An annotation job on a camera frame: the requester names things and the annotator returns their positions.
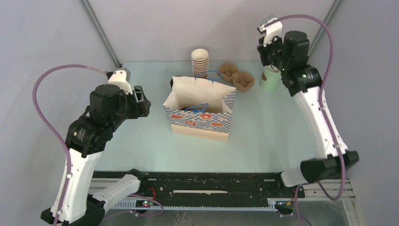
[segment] light blue table surface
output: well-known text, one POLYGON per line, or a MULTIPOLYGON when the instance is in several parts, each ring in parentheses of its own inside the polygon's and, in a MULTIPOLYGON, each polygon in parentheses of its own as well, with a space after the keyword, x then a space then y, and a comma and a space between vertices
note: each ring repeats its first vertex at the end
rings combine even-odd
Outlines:
MULTIPOLYGON (((222 63, 210 62, 209 69, 222 63)), ((245 93, 237 91, 227 143, 172 132, 162 104, 171 92, 172 76, 192 76, 191 62, 125 63, 130 84, 141 85, 152 103, 150 115, 120 126, 96 170, 278 172, 312 158, 310 130, 288 90, 281 85, 275 92, 263 91, 258 61, 232 63, 252 74, 255 84, 245 93)))

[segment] paper shopping bag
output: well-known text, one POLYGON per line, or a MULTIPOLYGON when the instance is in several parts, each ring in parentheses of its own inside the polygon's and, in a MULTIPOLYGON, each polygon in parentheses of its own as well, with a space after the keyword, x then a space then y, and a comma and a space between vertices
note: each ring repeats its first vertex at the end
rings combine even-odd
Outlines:
POLYGON ((236 88, 193 77, 173 77, 163 103, 174 133, 227 142, 236 88), (207 104, 205 112, 186 111, 207 104))

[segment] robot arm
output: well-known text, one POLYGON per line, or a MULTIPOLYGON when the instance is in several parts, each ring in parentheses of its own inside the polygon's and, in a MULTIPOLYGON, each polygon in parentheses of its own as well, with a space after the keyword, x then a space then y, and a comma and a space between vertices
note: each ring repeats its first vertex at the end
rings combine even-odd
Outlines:
MULTIPOLYGON (((263 20, 261 26, 258 27, 258 31, 264 36, 259 40, 257 49, 263 66, 273 65, 281 71, 281 80, 304 114, 316 143, 315 158, 301 162, 300 167, 282 172, 279 174, 279 180, 282 186, 292 187, 334 178, 340 174, 341 163, 337 147, 319 105, 321 76, 316 68, 307 63, 309 40, 303 32, 289 31, 285 34, 283 42, 281 22, 266 26, 276 19, 271 16, 263 20)), ((356 151, 348 150, 336 129, 324 93, 322 96, 323 108, 332 125, 339 150, 344 156, 345 166, 348 169, 359 160, 359 156, 356 151)))
POLYGON ((71 154, 71 174, 66 174, 65 166, 57 199, 51 208, 42 212, 41 218, 49 224, 59 214, 58 222, 63 226, 98 225, 112 206, 137 192, 140 180, 127 174, 112 186, 88 195, 95 166, 113 132, 126 119, 149 114, 150 101, 145 98, 141 86, 131 88, 129 79, 128 69, 116 70, 108 84, 100 85, 90 93, 90 106, 70 125, 65 143, 71 154), (66 178, 69 183, 64 204, 57 212, 66 178))

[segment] gray wall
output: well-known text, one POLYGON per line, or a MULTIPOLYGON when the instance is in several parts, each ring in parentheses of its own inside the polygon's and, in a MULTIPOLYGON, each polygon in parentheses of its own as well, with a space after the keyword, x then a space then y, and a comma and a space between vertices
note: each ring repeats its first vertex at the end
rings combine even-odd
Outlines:
MULTIPOLYGON (((48 69, 113 64, 79 1, 0 3, 0 225, 41 226, 40 212, 56 197, 64 153, 32 104, 35 81, 48 69)), ((65 137, 106 77, 83 69, 56 72, 39 87, 39 104, 65 137)))
MULTIPOLYGON (((341 136, 360 155, 350 178, 369 226, 398 224, 398 9, 393 0, 345 1, 331 24, 335 58, 326 96, 341 136)), ((311 59, 322 74, 327 41, 311 59)))
MULTIPOLYGON (((308 14, 323 19, 334 0, 92 0, 119 59, 189 61, 196 48, 210 60, 259 60, 256 31, 269 15, 308 14)), ((319 26, 304 19, 284 23, 310 39, 319 26)))

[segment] paper cup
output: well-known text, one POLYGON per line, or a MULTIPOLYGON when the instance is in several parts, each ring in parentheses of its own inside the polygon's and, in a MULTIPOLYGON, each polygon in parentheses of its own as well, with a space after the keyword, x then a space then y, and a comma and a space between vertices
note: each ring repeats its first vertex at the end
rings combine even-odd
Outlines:
MULTIPOLYGON (((193 73, 193 74, 194 74, 194 77, 196 77, 200 73, 193 73)), ((205 74, 199 75, 197 78, 207 79, 207 76, 208 76, 208 73, 205 73, 205 74)))
POLYGON ((191 52, 191 59, 193 62, 201 62, 208 59, 209 53, 203 48, 198 48, 191 52))
POLYGON ((205 61, 205 62, 202 62, 202 63, 196 63, 196 62, 192 63, 193 66, 199 66, 199 67, 206 66, 208 64, 209 64, 209 61, 205 61))
POLYGON ((198 70, 198 71, 207 71, 207 69, 209 68, 209 66, 208 65, 206 65, 206 66, 203 66, 203 67, 197 67, 197 66, 192 66, 192 68, 193 69, 196 69, 196 70, 198 70))
POLYGON ((206 72, 206 71, 209 71, 209 70, 208 70, 208 67, 204 67, 204 68, 195 68, 195 67, 192 67, 192 71, 193 71, 193 72, 199 72, 199 73, 201 73, 201 72, 206 72))

